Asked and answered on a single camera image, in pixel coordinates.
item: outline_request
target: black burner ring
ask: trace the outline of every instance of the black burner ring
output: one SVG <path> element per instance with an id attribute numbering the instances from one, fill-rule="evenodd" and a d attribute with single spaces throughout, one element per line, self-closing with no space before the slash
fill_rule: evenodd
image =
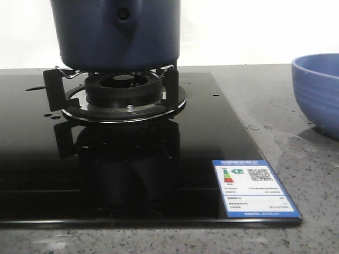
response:
<path id="1" fill-rule="evenodd" d="M 66 99 L 72 99 L 73 96 L 84 87 L 76 87 L 68 91 L 65 96 Z M 176 110 L 170 110 L 166 106 L 159 104 L 154 104 L 152 107 L 132 112 L 99 112 L 98 110 L 84 110 L 81 107 L 69 106 L 63 110 L 63 114 L 67 119 L 75 119 L 84 122 L 102 122 L 102 123 L 129 123 L 129 122 L 139 122 L 149 119 L 159 119 L 162 117 L 173 117 L 174 115 L 179 114 L 186 105 L 186 92 L 179 86 L 178 94 L 178 108 Z"/>
<path id="2" fill-rule="evenodd" d="M 109 108 L 142 106 L 162 97 L 162 80 L 141 71 L 131 74 L 99 73 L 85 80 L 87 102 Z"/>

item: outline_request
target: black glass cooktop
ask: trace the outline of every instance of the black glass cooktop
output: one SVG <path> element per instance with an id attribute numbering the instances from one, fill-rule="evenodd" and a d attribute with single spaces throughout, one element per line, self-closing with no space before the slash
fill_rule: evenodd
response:
<path id="1" fill-rule="evenodd" d="M 42 75 L 0 76 L 0 226 L 300 224 L 227 216 L 212 161 L 263 157 L 210 74 L 181 73 L 180 85 L 187 105 L 173 119 L 81 126 L 49 112 Z"/>

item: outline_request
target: gas burner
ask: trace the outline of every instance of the gas burner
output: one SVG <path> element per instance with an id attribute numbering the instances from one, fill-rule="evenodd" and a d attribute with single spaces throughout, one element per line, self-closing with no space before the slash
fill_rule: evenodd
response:
<path id="1" fill-rule="evenodd" d="M 65 93 L 62 77 L 73 73 L 60 69 L 43 73 L 51 111 L 61 110 L 68 119 L 139 122 L 173 117 L 186 105 L 186 93 L 179 86 L 179 73 L 174 67 L 157 72 L 91 74 L 84 86 Z"/>
<path id="2" fill-rule="evenodd" d="M 99 73 L 85 80 L 88 103 L 107 108 L 152 104 L 163 97 L 161 78 L 152 72 Z"/>

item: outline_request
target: blue pot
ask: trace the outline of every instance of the blue pot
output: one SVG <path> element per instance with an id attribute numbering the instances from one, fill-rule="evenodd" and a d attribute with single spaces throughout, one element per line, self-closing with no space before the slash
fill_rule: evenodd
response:
<path id="1" fill-rule="evenodd" d="M 339 139 L 339 54 L 299 57 L 292 62 L 293 89 L 305 116 Z"/>
<path id="2" fill-rule="evenodd" d="M 65 65 L 148 70 L 179 57 L 180 0 L 51 0 Z"/>

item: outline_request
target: water droplet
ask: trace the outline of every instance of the water droplet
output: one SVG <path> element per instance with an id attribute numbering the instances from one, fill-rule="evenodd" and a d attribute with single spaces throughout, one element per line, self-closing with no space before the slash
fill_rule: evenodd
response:
<path id="1" fill-rule="evenodd" d="M 260 128 L 256 125 L 250 124 L 247 126 L 250 130 L 257 131 L 260 130 Z"/>
<path id="2" fill-rule="evenodd" d="M 336 162 L 331 162 L 330 165 L 334 166 L 335 168 L 339 168 L 339 164 Z"/>
<path id="3" fill-rule="evenodd" d="M 264 124 L 264 128 L 267 130 L 273 130 L 273 126 L 270 124 Z"/>

